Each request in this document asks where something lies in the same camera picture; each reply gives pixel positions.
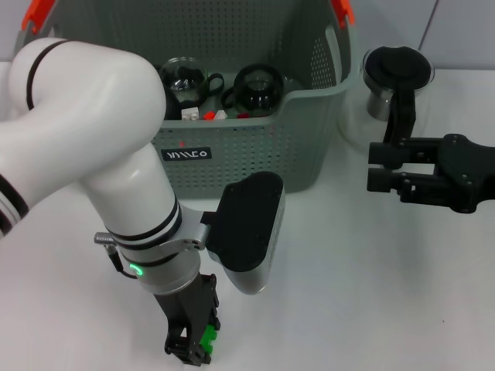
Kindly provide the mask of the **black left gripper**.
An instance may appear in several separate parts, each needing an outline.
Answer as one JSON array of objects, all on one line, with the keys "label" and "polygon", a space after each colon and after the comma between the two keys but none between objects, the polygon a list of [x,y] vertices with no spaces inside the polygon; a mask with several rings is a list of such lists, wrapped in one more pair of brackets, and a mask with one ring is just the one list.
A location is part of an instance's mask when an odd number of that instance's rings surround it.
[{"label": "black left gripper", "polygon": [[186,365],[210,364],[211,354],[201,340],[209,328],[220,331],[216,275],[198,274],[182,290],[154,297],[168,322],[165,352]]}]

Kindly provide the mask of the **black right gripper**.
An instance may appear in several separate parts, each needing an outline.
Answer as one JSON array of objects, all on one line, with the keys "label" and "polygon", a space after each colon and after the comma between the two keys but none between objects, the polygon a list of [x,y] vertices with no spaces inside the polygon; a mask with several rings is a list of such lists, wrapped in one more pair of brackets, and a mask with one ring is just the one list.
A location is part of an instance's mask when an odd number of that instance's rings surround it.
[{"label": "black right gripper", "polygon": [[[392,172],[403,164],[435,164],[440,174]],[[494,200],[494,148],[479,145],[461,134],[441,138],[408,138],[396,144],[370,144],[367,191],[393,190],[403,203],[448,207],[457,213],[474,213],[477,206]]]}]

